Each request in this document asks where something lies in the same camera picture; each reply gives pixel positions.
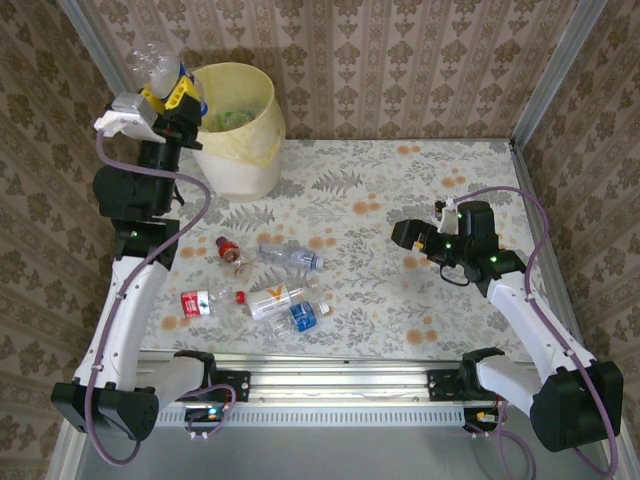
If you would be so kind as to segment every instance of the trash bin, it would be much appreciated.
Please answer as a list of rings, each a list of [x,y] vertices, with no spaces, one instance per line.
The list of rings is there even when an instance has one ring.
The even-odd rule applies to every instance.
[[[200,168],[220,196],[251,202],[269,193],[280,179],[280,150],[285,124],[271,79],[242,63],[208,65],[193,72],[203,85],[209,113],[198,133]],[[255,118],[229,131],[215,131],[220,119],[235,112]]]

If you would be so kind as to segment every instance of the floral tablecloth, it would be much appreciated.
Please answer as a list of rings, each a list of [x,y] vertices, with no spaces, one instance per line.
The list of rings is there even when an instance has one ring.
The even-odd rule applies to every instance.
[[[181,239],[143,348],[451,360],[497,346],[514,360],[530,360],[508,322],[473,285],[445,283],[424,255],[390,240],[399,220],[429,221],[436,199],[487,185],[517,186],[506,141],[290,140],[282,161],[282,179],[266,198],[239,204],[214,196],[204,219]],[[189,151],[180,169],[204,179]],[[173,213],[184,224],[203,201],[195,187],[180,188],[187,203]],[[533,241],[522,200],[508,192],[485,198],[501,243],[526,262]],[[257,291],[300,275],[256,261],[248,283],[234,284],[217,256],[220,235],[249,253],[265,240],[316,250],[330,264],[318,274],[330,316],[279,341],[240,307],[220,318],[184,318],[182,291]],[[539,272],[533,280],[544,295]]]

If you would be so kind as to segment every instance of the floral wallpaper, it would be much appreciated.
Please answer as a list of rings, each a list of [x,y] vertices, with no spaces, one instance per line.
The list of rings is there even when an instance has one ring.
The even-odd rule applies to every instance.
[[[108,284],[91,125],[111,93],[52,1],[0,2],[0,66],[0,478],[44,478],[51,388],[78,365]]]
[[[524,150],[587,346],[640,448],[640,1],[609,0]]]
[[[298,139],[511,132],[576,0],[90,0],[123,59],[160,41],[189,67],[250,63]]]

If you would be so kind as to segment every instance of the yellow plastic bag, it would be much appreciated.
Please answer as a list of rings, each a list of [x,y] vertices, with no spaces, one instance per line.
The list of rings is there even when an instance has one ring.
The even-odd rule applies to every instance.
[[[198,134],[203,153],[257,167],[273,162],[284,140],[285,124],[271,79],[242,63],[208,65],[193,73],[204,87],[209,106]],[[251,122],[215,131],[221,116],[247,110],[257,115]]]

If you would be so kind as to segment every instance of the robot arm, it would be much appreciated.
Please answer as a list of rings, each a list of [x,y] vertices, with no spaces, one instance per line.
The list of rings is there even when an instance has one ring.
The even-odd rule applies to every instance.
[[[463,356],[453,379],[463,399],[495,392],[527,414],[541,443],[551,451],[607,438],[604,423],[575,362],[586,366],[602,399],[615,435],[620,432],[622,374],[612,362],[598,362],[564,328],[535,289],[525,292],[525,265],[511,250],[500,250],[493,210],[486,202],[436,204],[438,227],[422,220],[396,223],[392,240],[418,248],[444,267],[462,266],[469,283],[509,321],[531,355],[538,375],[511,362],[504,352],[488,348]],[[532,306],[532,300],[571,347],[563,348]]]
[[[194,89],[183,85],[184,78],[164,104],[144,89],[140,94],[121,94],[96,121],[95,128],[101,136],[122,132],[141,140],[138,165],[146,167],[145,172],[177,172],[183,147],[202,148],[196,141],[200,103],[189,94]],[[124,434],[140,442],[151,433],[158,412],[166,405],[219,380],[213,355],[178,352],[164,368],[136,385],[138,354],[149,313],[177,251],[174,243],[148,260],[179,231],[177,220],[160,218],[171,210],[175,191],[175,180],[168,177],[105,166],[94,178],[100,214],[111,219],[116,233],[110,289],[94,338],[73,380],[57,383],[51,395],[53,404],[77,430],[94,437],[96,432]],[[123,291],[125,282],[131,283]],[[104,349],[98,359],[101,343]],[[215,397],[205,394],[199,398]],[[89,419],[87,404],[91,405]]]

